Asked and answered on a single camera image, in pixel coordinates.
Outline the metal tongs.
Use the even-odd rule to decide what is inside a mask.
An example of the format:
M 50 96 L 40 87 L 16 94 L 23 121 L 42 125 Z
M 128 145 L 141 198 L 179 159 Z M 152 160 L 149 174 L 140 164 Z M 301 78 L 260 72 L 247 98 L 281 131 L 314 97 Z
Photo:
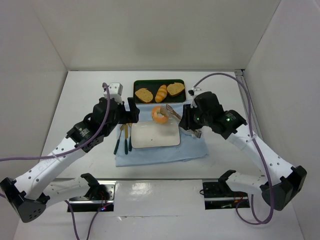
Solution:
M 166 108 L 166 111 L 168 112 L 168 114 L 171 117 L 173 117 L 173 119 L 175 119 L 177 121 L 177 123 L 179 124 L 181 119 L 182 119 L 182 116 L 179 115 L 169 104 L 166 104 L 165 108 Z M 183 134 L 188 135 L 188 136 L 192 136 L 193 138 L 200 139 L 201 136 L 202 136 L 202 131 L 200 129 L 197 129 L 197 130 L 191 130 L 191 129 L 185 130 L 182 127 L 179 127 L 179 130 Z

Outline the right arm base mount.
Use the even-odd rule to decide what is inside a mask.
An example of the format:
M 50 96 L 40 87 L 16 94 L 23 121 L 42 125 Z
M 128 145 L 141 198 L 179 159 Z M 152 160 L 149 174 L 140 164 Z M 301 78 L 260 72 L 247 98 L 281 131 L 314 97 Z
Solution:
M 204 197 L 206 210 L 225 210 L 250 208 L 248 195 L 244 192 L 234 192 L 224 189 L 218 181 L 203 181 L 199 194 Z

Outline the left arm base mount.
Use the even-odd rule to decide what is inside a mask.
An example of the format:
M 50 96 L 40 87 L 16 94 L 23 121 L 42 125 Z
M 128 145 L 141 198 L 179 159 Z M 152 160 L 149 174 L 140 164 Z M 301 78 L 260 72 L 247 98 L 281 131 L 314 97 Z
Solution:
M 93 192 L 68 200 L 75 213 L 96 212 L 100 208 L 101 212 L 114 211 L 116 182 L 99 180 L 98 183 L 99 186 Z

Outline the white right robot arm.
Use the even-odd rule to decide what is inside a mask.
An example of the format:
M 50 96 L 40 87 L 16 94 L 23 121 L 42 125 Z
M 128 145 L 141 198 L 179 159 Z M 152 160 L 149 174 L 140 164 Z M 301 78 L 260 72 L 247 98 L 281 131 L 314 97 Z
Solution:
M 192 101 L 183 107 L 184 129 L 210 128 L 245 153 L 263 173 L 263 176 L 252 176 L 228 170 L 218 179 L 220 187 L 225 191 L 260 195 L 274 210 L 283 210 L 301 191 L 307 171 L 275 153 L 237 111 L 224 110 L 216 94 L 198 87 L 189 90 L 189 94 Z

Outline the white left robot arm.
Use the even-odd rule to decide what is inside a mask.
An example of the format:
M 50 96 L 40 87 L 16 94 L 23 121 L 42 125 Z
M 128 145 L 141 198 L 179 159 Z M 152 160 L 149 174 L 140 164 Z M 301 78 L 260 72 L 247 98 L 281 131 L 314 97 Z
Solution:
M 68 181 L 53 181 L 72 163 L 101 144 L 117 125 L 138 122 L 140 110 L 133 97 L 127 100 L 129 110 L 126 110 L 123 101 L 100 98 L 93 111 L 67 132 L 51 155 L 19 177 L 6 177 L 1 181 L 0 188 L 5 198 L 22 222 L 35 220 L 56 203 L 76 197 L 91 200 L 104 191 L 90 173 Z

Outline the pink glazed donut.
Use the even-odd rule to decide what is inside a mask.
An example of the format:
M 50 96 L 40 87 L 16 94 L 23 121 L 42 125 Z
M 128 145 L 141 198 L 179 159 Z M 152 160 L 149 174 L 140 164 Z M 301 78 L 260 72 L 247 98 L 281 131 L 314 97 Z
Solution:
M 151 117 L 157 124 L 165 124 L 169 120 L 169 114 L 163 106 L 155 106 L 151 111 Z

